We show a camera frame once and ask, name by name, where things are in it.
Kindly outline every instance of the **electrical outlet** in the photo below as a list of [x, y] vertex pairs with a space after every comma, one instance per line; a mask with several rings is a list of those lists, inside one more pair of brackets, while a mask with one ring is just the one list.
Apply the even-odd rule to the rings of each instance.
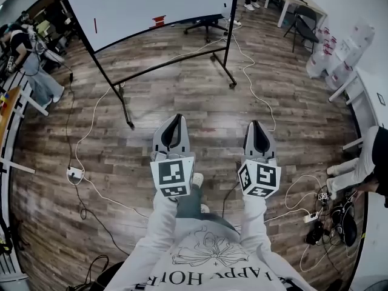
[[84, 173], [82, 172], [82, 169], [71, 167], [70, 169], [67, 169], [67, 176], [80, 180], [84, 176]]
[[310, 215], [307, 215], [307, 216], [304, 216], [303, 218], [303, 221], [305, 223], [309, 223], [309, 222], [312, 222], [314, 220], [318, 219], [318, 212], [315, 213], [315, 215], [313, 217], [311, 217]]

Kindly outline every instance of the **white pants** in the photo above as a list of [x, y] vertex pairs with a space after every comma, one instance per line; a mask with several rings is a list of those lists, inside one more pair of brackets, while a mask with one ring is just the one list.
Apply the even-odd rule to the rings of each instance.
[[375, 165], [372, 161], [372, 151], [378, 129], [378, 126], [373, 126], [368, 130], [363, 141], [360, 158], [333, 166], [333, 175], [335, 178], [331, 182], [334, 191], [359, 184], [373, 172]]
[[31, 53], [23, 64], [28, 83], [34, 91], [34, 99], [39, 105], [48, 103], [51, 97], [62, 95], [63, 87], [54, 80], [42, 67], [35, 53]]

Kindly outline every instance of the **shoe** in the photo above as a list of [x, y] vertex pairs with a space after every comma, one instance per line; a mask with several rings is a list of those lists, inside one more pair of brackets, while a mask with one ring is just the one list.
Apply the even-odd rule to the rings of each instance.
[[52, 102], [53, 102], [53, 100], [50, 98], [50, 100], [49, 100], [48, 103], [42, 105], [42, 108], [43, 108], [43, 109], [46, 109]]
[[204, 182], [204, 175], [199, 172], [194, 173], [192, 184], [195, 184], [196, 186], [201, 188], [203, 182]]
[[210, 213], [209, 207], [207, 207], [205, 204], [201, 204], [201, 213]]
[[330, 194], [330, 199], [332, 201], [335, 201], [337, 199], [337, 192], [333, 190], [332, 181], [333, 181], [332, 178], [327, 179], [326, 186], [327, 186], [327, 189], [328, 189], [329, 194]]
[[328, 176], [333, 176], [334, 175], [334, 167], [330, 166], [327, 170], [326, 173]]
[[255, 8], [260, 8], [260, 5], [257, 2], [251, 2], [251, 5], [253, 5]]
[[252, 4], [244, 4], [244, 7], [250, 11], [254, 11], [255, 9], [252, 7]]
[[57, 103], [57, 102], [61, 99], [64, 90], [65, 90], [65, 88], [62, 86], [62, 92], [61, 92], [61, 94], [60, 94], [59, 96], [54, 96], [53, 102]]

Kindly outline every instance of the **white box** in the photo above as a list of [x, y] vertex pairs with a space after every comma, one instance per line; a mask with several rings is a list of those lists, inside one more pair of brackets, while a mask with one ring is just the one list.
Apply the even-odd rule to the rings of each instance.
[[156, 189], [160, 190], [164, 197], [190, 195], [194, 163], [194, 157], [151, 162]]
[[353, 67], [360, 60], [364, 49], [358, 47], [351, 38], [346, 38], [335, 47], [334, 53], [341, 61]]
[[356, 25], [353, 27], [350, 38], [360, 48], [365, 50], [371, 45], [373, 38], [375, 37], [375, 29], [368, 23], [359, 19]]
[[268, 198], [279, 190], [281, 168], [247, 159], [238, 170], [244, 195]]

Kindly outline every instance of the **whiteboard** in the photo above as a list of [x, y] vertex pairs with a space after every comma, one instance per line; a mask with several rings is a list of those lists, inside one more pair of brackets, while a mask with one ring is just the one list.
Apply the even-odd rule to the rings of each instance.
[[218, 14], [229, 17], [232, 9], [232, 0], [68, 1], [95, 52], [157, 24]]

